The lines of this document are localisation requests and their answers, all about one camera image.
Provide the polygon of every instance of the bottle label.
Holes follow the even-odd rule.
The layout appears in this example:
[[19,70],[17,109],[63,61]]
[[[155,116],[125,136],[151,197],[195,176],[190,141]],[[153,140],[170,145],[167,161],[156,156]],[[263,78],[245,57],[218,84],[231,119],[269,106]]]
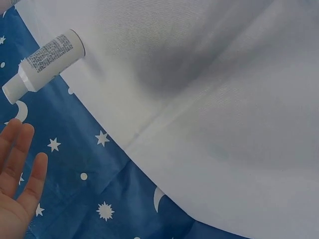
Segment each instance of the bottle label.
[[38,49],[26,60],[38,73],[43,71],[52,62],[72,50],[73,46],[65,35],[60,35]]
[[11,5],[15,5],[16,3],[18,3],[20,0],[10,0]]

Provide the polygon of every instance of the blue fabric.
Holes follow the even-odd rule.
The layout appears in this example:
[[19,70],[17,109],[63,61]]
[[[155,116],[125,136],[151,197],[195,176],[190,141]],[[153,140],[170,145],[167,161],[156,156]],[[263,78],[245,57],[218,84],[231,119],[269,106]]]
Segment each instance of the blue fabric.
[[[14,8],[0,16],[0,37],[5,38],[0,44],[2,86],[38,45]],[[35,155],[43,151],[49,157],[43,196],[26,238],[241,238],[196,222],[167,196],[161,199],[156,212],[156,185],[106,134],[76,96],[68,93],[60,76],[20,101],[27,107],[27,117],[22,120],[34,125],[35,136],[17,195],[27,182]],[[18,110],[1,91],[0,130],[4,122],[23,111],[23,103]],[[100,134],[109,140],[105,145],[96,137]],[[60,145],[48,146],[52,142]]]

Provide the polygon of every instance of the white dot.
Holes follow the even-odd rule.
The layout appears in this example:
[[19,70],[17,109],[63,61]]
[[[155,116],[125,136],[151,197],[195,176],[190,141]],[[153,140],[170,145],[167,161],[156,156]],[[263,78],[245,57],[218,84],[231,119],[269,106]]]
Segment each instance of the white dot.
[[68,89],[68,93],[71,95],[71,94],[73,94],[74,92],[73,92],[73,90],[71,90],[71,88],[69,88],[69,89]]
[[88,179],[88,175],[86,173],[81,173],[81,179],[82,180],[87,180]]

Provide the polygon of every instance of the finger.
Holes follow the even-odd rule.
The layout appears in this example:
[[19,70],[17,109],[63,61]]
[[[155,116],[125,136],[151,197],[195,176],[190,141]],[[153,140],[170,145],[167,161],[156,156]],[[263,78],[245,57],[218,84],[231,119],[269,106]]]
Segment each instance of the finger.
[[0,192],[11,198],[14,196],[19,183],[33,135],[33,126],[27,123],[23,124],[15,145],[11,150],[7,164],[0,175]]
[[20,203],[27,212],[29,221],[31,221],[42,195],[47,165],[47,155],[45,153],[39,153],[35,158],[28,183],[17,199],[17,202]]
[[8,125],[0,133],[0,173],[5,159],[8,157],[11,146],[17,137],[22,123],[18,119],[11,119]]

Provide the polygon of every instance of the hand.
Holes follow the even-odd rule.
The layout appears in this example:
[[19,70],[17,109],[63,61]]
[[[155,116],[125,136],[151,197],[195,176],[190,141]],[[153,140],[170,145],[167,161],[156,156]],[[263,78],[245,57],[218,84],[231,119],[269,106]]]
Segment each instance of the hand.
[[0,238],[22,239],[39,203],[48,158],[39,153],[23,193],[12,199],[28,154],[34,128],[12,119],[0,134]]

